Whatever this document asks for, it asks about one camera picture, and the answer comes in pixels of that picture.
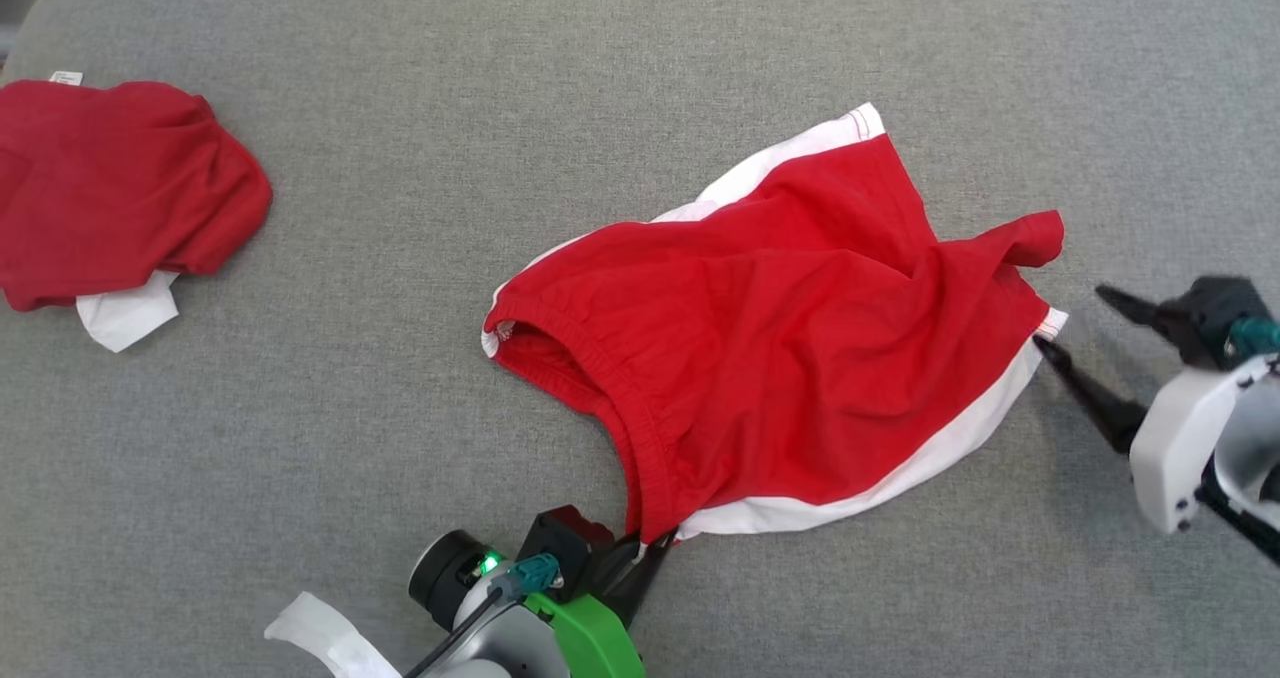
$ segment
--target cable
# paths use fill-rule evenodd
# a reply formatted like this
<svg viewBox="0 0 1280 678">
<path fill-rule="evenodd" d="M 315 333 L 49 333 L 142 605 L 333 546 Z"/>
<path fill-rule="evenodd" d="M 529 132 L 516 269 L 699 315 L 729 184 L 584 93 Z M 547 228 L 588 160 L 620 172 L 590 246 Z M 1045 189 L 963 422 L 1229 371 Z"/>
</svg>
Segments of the cable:
<svg viewBox="0 0 1280 678">
<path fill-rule="evenodd" d="M 442 641 L 440 645 L 435 646 L 435 650 L 426 654 L 425 659 L 420 660 L 417 665 L 408 669 L 408 673 L 404 674 L 404 678 L 417 678 L 419 675 L 421 675 L 428 668 L 430 668 L 433 663 L 435 663 L 435 660 L 438 660 L 442 655 L 444 655 L 444 651 L 453 647 L 453 643 L 458 642 L 458 638 L 462 637 L 462 633 L 470 631 L 471 627 L 475 626 L 476 620 L 480 620 L 480 617 L 484 615 L 484 611 L 493 608 L 494 604 L 497 604 L 498 599 L 500 597 L 502 597 L 502 588 L 494 587 L 494 590 L 489 592 L 489 596 L 484 599 L 484 603 L 476 606 L 475 610 L 471 610 L 471 615 L 467 615 L 466 619 L 462 619 L 462 623 L 458 623 L 457 627 L 453 628 L 453 632 L 448 633 L 448 636 L 444 637 L 444 641 Z"/>
</svg>

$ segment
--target white cloth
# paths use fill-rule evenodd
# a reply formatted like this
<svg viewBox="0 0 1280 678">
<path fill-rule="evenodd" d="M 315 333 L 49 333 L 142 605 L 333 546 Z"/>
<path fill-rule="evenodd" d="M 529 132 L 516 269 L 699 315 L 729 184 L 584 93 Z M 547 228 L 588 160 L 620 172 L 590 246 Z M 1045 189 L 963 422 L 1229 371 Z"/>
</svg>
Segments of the white cloth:
<svg viewBox="0 0 1280 678">
<path fill-rule="evenodd" d="M 307 592 L 282 610 L 262 637 L 298 646 L 324 661 L 337 678 L 401 678 L 351 620 Z"/>
<path fill-rule="evenodd" d="M 177 317 L 178 306 L 169 290 L 174 278 L 178 272 L 155 271 L 136 289 L 77 296 L 76 312 L 93 340 L 120 353 Z"/>
</svg>

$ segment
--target gray fabric surface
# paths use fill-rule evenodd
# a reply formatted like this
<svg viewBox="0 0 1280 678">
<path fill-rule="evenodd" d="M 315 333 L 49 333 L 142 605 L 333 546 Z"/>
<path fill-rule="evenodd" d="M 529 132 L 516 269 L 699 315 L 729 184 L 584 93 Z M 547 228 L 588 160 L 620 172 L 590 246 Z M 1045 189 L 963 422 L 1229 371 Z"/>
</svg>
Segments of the gray fabric surface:
<svg viewBox="0 0 1280 678">
<path fill-rule="evenodd" d="M 490 294 L 863 100 L 936 230 L 1060 209 L 1029 280 L 1080 363 L 1178 368 L 1091 294 L 1248 272 L 1280 304 L 1280 0 L 41 0 L 4 79 L 204 93 L 268 223 L 122 356 L 0 310 L 0 675 L 323 675 L 261 640 L 298 591 L 399 668 L 439 532 L 617 527 L 602 429 L 490 365 Z M 1280 572 L 1174 537 L 1043 374 L 996 436 L 861 517 L 673 551 L 634 637 L 668 675 L 1275 673 Z"/>
</svg>

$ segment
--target white trim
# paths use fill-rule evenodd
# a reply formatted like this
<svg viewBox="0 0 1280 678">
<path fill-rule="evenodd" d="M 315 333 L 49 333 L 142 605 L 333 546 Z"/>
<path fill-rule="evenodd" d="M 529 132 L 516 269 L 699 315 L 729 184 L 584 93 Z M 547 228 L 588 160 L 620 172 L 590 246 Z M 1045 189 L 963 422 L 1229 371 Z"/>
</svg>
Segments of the white trim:
<svg viewBox="0 0 1280 678">
<path fill-rule="evenodd" d="M 1061 310 L 1050 308 L 1037 333 L 1042 336 L 1057 336 L 1066 322 L 1068 315 Z M 1041 362 L 1039 349 L 1030 339 L 1025 342 L 1018 356 L 1014 356 L 991 388 L 987 388 L 968 408 L 951 418 L 941 431 L 924 441 L 919 450 L 901 463 L 892 473 L 883 477 L 870 490 L 845 500 L 814 505 L 791 498 L 748 498 L 716 508 L 696 510 L 680 524 L 677 540 L 686 540 L 699 533 L 769 533 L 782 531 L 804 531 L 832 519 L 841 519 L 874 508 L 882 501 L 896 498 L 910 487 L 937 476 L 987 443 L 1001 420 L 1009 413 L 1014 400 L 1030 381 Z"/>
<path fill-rule="evenodd" d="M 844 116 L 836 118 L 835 122 L 819 123 L 819 125 L 809 128 L 809 130 L 803 132 L 800 136 L 782 141 L 780 145 L 772 145 L 769 148 L 751 155 L 751 157 L 742 160 L 737 166 L 731 168 L 730 171 L 717 178 L 712 185 L 708 185 L 698 196 L 698 200 L 681 205 L 680 209 L 668 210 L 668 212 L 654 217 L 650 223 L 700 221 L 716 212 L 717 209 L 723 209 L 728 203 L 736 203 L 736 201 L 746 198 L 760 184 L 760 180 L 764 180 L 774 168 L 781 166 L 787 160 L 805 157 L 805 155 L 823 154 L 827 150 L 842 148 L 842 146 L 855 145 L 855 142 L 873 139 L 873 137 L 883 134 L 884 123 L 881 120 L 874 105 L 861 104 L 859 107 L 850 110 L 850 113 L 845 113 Z M 530 260 L 529 265 L 525 265 L 524 271 L 527 271 L 539 260 L 547 258 L 548 255 L 553 255 L 558 249 L 564 248 L 564 246 L 570 246 L 571 242 L 581 240 L 585 235 L 564 240 L 556 248 L 545 251 L 538 258 Z M 507 287 L 507 283 L 509 281 L 502 283 L 493 292 L 493 304 L 489 306 L 489 310 L 498 306 L 498 294 Z M 489 356 L 489 358 L 498 356 L 498 345 L 502 345 L 502 340 L 497 333 L 480 331 L 480 347 L 483 347 L 485 356 Z"/>
<path fill-rule="evenodd" d="M 111 353 L 120 353 L 178 317 L 178 304 L 169 290 L 178 272 L 151 271 L 151 278 L 136 289 L 77 296 L 76 312 L 93 340 Z"/>
</svg>

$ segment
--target green led light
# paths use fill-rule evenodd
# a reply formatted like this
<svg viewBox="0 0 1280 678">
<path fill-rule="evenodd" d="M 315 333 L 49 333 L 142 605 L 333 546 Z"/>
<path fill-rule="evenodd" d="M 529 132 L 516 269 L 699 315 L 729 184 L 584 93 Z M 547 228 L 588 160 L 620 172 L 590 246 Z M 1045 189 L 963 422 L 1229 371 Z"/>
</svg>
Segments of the green led light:
<svg viewBox="0 0 1280 678">
<path fill-rule="evenodd" d="M 485 573 L 489 573 L 494 568 L 498 568 L 499 563 L 502 563 L 502 556 L 500 555 L 498 555 L 495 553 L 490 553 L 489 555 L 485 555 L 484 560 L 480 560 L 480 574 L 484 576 Z"/>
</svg>

